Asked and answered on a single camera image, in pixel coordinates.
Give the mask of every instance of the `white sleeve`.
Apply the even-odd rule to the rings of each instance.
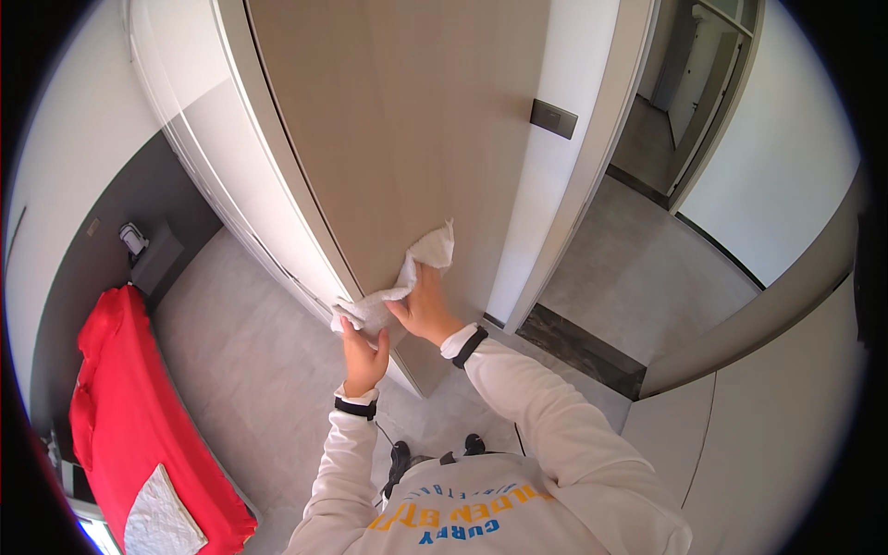
[[[456,357],[473,326],[445,341],[441,354]],[[488,405],[518,424],[554,481],[552,494],[610,553],[687,553],[691,530],[676,500],[572,385],[490,338],[476,347],[465,371]]]
[[[340,385],[335,395],[353,405],[369,405],[379,391],[372,389],[361,397],[345,397]],[[343,553],[377,517],[373,506],[377,492],[370,481],[377,425],[365,416],[335,409],[329,421],[332,427],[324,443],[318,477],[312,484],[312,498],[289,539],[285,555]]]

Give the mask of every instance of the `floor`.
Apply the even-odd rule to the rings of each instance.
[[[539,304],[648,366],[759,292],[700,235],[605,175]]]
[[[666,172],[674,150],[669,116],[636,95],[611,163],[666,194],[671,185]]]
[[[344,378],[338,337],[224,228],[182,273],[152,322],[198,430],[261,514],[244,552],[281,553],[311,495],[332,393]],[[563,376],[622,430],[629,399],[520,337],[488,327],[494,338]],[[454,369],[427,400],[388,378],[379,389],[377,422],[415,454],[458,451],[471,432],[493,450],[519,452],[512,422],[487,407],[464,372]],[[379,434],[372,470],[377,488],[387,478],[389,450]]]

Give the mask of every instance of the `red cloth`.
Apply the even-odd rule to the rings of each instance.
[[[130,508],[159,463],[209,541],[201,555],[242,551],[256,519],[219,469],[179,402],[139,292],[102,294],[77,343],[83,365],[71,400],[74,451],[118,544]]]

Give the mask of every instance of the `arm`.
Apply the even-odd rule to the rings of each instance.
[[[409,331],[428,338],[452,359],[475,326],[463,327],[449,314],[438,314],[446,312],[443,293],[429,274],[424,267],[414,293],[421,288],[437,292],[418,291],[405,310],[389,308]],[[428,303],[428,297],[439,300]],[[572,385],[489,338],[478,345],[465,370],[490,407],[525,434],[541,469],[554,482],[551,493],[611,553],[687,552],[690,529],[650,463]]]
[[[388,366],[388,334],[380,332],[379,350],[374,351],[351,323],[343,320],[348,378],[335,395],[349,404],[368,406],[377,399],[376,384]],[[342,553],[377,516],[373,506],[376,490],[370,481],[376,424],[338,409],[330,412],[329,421],[332,427],[312,484],[312,498],[289,540],[288,555]]]

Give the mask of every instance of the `shoe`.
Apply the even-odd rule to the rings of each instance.
[[[392,468],[389,469],[389,480],[383,488],[383,495],[386,499],[391,498],[392,488],[400,482],[404,472],[410,464],[410,447],[404,441],[395,441],[392,446]]]
[[[465,455],[482,455],[486,451],[484,440],[477,433],[465,436]]]

